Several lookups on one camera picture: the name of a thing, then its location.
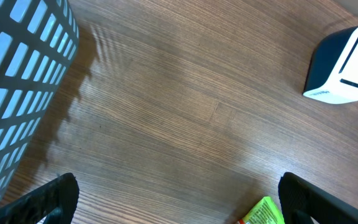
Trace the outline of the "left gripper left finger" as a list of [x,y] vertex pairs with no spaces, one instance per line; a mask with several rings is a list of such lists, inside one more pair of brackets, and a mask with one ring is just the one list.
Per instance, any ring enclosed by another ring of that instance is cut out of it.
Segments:
[[77,208],[79,186],[72,173],[63,174],[0,208],[0,224],[70,224]]

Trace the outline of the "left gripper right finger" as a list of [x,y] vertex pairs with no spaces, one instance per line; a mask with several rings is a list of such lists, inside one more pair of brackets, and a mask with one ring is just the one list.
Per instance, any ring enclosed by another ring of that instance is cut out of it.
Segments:
[[281,177],[278,195],[285,224],[358,224],[358,209],[291,172]]

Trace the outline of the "green snack bag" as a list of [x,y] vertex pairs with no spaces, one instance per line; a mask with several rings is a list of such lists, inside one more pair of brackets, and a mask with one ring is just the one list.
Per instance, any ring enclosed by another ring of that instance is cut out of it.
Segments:
[[273,199],[265,196],[236,224],[285,224],[285,221]]

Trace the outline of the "white barcode scanner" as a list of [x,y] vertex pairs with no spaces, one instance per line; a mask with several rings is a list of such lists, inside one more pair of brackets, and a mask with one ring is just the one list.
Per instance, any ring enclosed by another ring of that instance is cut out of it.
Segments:
[[303,96],[334,105],[358,101],[358,26],[330,34],[318,44]]

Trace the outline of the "grey plastic shopping basket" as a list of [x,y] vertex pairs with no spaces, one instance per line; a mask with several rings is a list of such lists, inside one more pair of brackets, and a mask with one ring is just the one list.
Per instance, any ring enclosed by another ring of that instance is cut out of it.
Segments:
[[0,0],[0,201],[78,45],[68,0]]

